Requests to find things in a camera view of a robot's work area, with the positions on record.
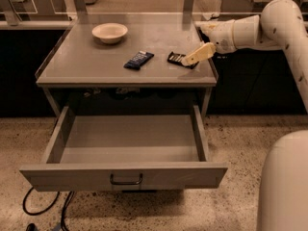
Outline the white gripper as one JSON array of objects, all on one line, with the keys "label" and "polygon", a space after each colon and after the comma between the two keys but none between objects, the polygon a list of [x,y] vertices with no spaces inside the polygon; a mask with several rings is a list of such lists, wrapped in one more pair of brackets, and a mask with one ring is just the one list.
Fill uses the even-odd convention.
[{"label": "white gripper", "polygon": [[210,42],[203,43],[200,47],[185,56],[181,64],[184,66],[196,64],[214,56],[216,51],[220,54],[233,53],[237,50],[234,41],[235,20],[216,25],[205,23],[200,26],[202,33]]}]

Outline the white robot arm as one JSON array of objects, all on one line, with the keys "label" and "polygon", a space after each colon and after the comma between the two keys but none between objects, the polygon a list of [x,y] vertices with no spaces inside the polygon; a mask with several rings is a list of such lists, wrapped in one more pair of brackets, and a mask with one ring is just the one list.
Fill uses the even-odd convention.
[{"label": "white robot arm", "polygon": [[[239,49],[281,50],[308,110],[308,33],[293,0],[272,0],[259,15],[204,22],[209,41],[181,61],[184,66]],[[281,137],[262,169],[256,231],[308,231],[308,131]]]}]

